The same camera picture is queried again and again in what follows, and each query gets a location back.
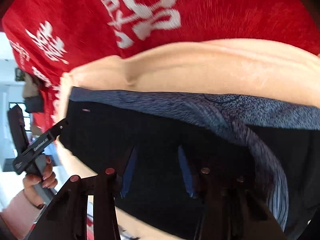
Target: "beige blanket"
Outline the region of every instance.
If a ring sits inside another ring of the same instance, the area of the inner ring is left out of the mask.
[[[232,39],[164,45],[127,59],[105,57],[61,78],[57,121],[65,117],[73,86],[92,90],[243,94],[320,107],[320,58],[291,45]],[[59,142],[69,175],[95,175]],[[118,211],[119,224],[145,239],[174,238]]]

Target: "forearm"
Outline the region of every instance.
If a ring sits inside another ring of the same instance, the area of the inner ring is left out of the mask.
[[[30,231],[40,212],[41,210],[32,205],[21,191],[0,215],[11,233],[20,240]]]

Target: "red clothing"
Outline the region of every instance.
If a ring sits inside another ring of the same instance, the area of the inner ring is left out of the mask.
[[[3,19],[20,68],[46,82],[46,129],[63,72],[178,41],[256,38],[320,53],[299,0],[15,0]]]

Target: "round metal bolt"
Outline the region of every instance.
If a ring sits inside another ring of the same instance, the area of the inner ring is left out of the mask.
[[[106,169],[106,174],[111,175],[111,174],[113,174],[113,173],[115,173],[115,169],[114,169],[114,168],[107,168],[107,169]]]
[[[71,178],[70,178],[71,182],[76,182],[79,180],[79,176],[78,175],[73,175]]]
[[[240,176],[238,179],[237,179],[238,182],[244,182],[244,177],[243,176]]]
[[[201,173],[202,174],[209,174],[210,173],[210,169],[209,168],[202,168],[201,169]]]

